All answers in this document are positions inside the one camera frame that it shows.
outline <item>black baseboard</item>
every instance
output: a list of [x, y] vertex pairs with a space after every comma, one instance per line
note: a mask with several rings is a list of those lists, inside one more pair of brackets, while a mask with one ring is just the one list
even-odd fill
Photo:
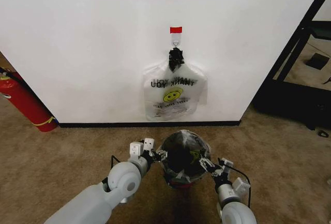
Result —
[[125, 123], [59, 123], [60, 127], [193, 127], [238, 126], [240, 121], [224, 122], [125, 122]]

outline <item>brown carpet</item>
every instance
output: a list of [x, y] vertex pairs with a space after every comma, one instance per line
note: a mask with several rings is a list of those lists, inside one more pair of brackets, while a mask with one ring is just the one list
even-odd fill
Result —
[[[112, 154], [128, 158], [132, 141], [162, 140], [181, 128], [57, 128], [39, 132], [0, 99], [0, 223], [43, 223], [90, 184], [107, 176]], [[290, 120], [249, 108], [238, 127], [189, 127], [217, 156], [232, 160], [252, 182], [258, 223], [328, 223], [331, 139]], [[209, 175], [188, 190], [168, 187], [160, 165], [110, 223], [220, 223]]]

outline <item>fire extinguisher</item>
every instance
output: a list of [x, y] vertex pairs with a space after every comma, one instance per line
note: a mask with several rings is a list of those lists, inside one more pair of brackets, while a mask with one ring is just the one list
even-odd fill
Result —
[[17, 72], [7, 72], [0, 68], [0, 94], [6, 97], [40, 131], [48, 132], [57, 127], [55, 118], [34, 95]]

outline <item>smiley face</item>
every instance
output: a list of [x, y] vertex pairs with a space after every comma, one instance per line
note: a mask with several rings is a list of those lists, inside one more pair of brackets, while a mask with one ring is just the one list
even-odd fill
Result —
[[172, 88], [170, 91], [166, 92], [166, 94], [163, 97], [164, 102], [171, 102], [173, 100], [176, 100], [178, 97], [180, 97], [183, 90], [181, 88]]

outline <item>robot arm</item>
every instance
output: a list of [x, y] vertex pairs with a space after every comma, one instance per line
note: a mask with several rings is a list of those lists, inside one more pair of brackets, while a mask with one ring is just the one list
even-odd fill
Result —
[[200, 165], [212, 174], [218, 194], [217, 211], [223, 224], [256, 224], [252, 210], [241, 203], [250, 190], [250, 184], [238, 177], [233, 183], [229, 180], [233, 162], [219, 159], [219, 165], [207, 158], [200, 158]]
[[127, 162], [116, 164], [102, 182], [84, 189], [45, 223], [105, 224], [112, 209], [133, 197], [151, 164], [166, 157], [166, 152], [154, 151], [153, 139], [132, 142]]

